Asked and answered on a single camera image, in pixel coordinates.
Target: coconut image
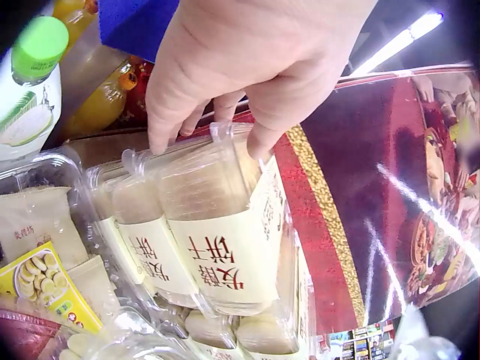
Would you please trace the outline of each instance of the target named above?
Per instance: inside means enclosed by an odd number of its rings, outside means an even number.
[[[25,145],[36,139],[52,123],[53,115],[48,104],[40,104],[11,122],[0,134],[0,144]]]

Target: orange juice bottle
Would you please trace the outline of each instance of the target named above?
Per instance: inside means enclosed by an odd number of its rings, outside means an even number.
[[[62,20],[68,14],[80,10],[85,5],[85,0],[57,0],[53,8],[53,16]]]
[[[60,20],[67,26],[68,29],[68,46],[65,53],[68,52],[78,40],[80,35],[90,25],[90,23],[97,17],[98,2],[96,0],[86,0],[85,6],[80,10],[75,10]]]
[[[137,77],[132,71],[117,75],[113,72],[68,119],[66,138],[100,132],[120,116],[127,92],[137,85]]]

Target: plastic bottle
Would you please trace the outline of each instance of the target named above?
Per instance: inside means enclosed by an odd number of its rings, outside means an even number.
[[[53,16],[63,19],[68,14],[80,10],[85,5],[85,0],[57,0],[53,8]]]
[[[62,22],[67,26],[69,34],[68,46],[65,53],[72,48],[85,29],[96,18],[97,13],[98,1],[87,0],[82,9],[75,10],[61,18]]]
[[[67,138],[99,132],[122,113],[126,94],[136,86],[137,77],[131,71],[118,74],[113,72],[69,118],[64,133]]]
[[[40,151],[60,117],[58,62],[68,43],[62,22],[34,18],[0,65],[0,161]]]

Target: red chinese text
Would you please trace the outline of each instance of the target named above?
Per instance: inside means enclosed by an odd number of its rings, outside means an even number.
[[[13,233],[15,235],[15,239],[19,240],[21,238],[24,238],[25,236],[35,234],[35,231],[33,230],[32,226],[27,226],[20,231],[16,231]]]

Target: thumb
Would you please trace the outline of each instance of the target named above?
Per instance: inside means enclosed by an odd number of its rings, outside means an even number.
[[[277,77],[245,89],[255,124],[247,140],[251,157],[261,158],[292,126],[305,120],[335,87],[341,70],[297,63]]]

